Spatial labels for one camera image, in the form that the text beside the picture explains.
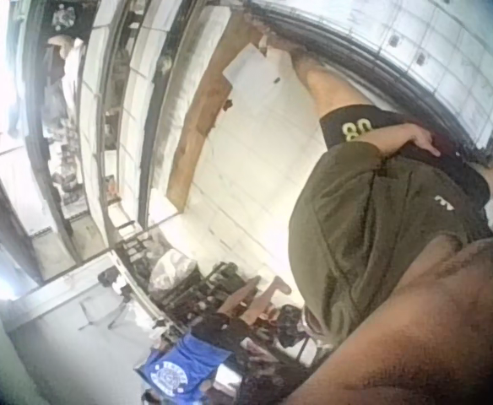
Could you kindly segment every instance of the white plastic bag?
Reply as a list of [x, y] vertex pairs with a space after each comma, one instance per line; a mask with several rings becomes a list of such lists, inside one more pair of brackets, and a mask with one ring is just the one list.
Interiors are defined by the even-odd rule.
[[149, 279], [151, 293], [172, 289], [196, 268], [196, 262], [175, 249], [168, 250], [157, 261]]

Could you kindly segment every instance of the person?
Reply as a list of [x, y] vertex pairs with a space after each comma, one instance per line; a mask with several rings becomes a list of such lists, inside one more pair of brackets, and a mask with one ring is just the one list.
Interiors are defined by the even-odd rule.
[[275, 277], [268, 288], [254, 299], [239, 317], [232, 317], [236, 307], [248, 297], [260, 281], [250, 279], [230, 295], [216, 313], [205, 316], [171, 349], [160, 346], [138, 370], [161, 401], [176, 404], [207, 402], [212, 379], [218, 367], [236, 352], [249, 327], [268, 308], [277, 291], [290, 294], [282, 278]]
[[291, 215], [289, 257], [337, 349], [286, 403], [469, 403], [493, 377], [493, 167], [257, 26], [290, 53], [328, 147]]

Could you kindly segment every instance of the shirt logo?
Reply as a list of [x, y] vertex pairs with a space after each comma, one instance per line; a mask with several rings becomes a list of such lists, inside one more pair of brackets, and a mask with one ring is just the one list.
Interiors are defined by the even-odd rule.
[[447, 211], [453, 211], [455, 209], [453, 205], [440, 196], [435, 196], [434, 200], [438, 201], [442, 207], [447, 209]]
[[157, 364], [151, 373], [151, 380], [168, 397], [174, 397], [177, 393], [184, 392], [184, 386], [188, 384], [187, 373], [177, 364], [164, 361]]

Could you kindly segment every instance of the person in olive shirt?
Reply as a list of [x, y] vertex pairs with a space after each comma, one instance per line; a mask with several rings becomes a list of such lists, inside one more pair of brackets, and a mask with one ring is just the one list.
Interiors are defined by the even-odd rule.
[[307, 309], [338, 347], [429, 242], [493, 236], [484, 211], [493, 168], [468, 165], [449, 138], [377, 108], [300, 46], [270, 33], [268, 44], [290, 53], [328, 147], [291, 215], [289, 257]]

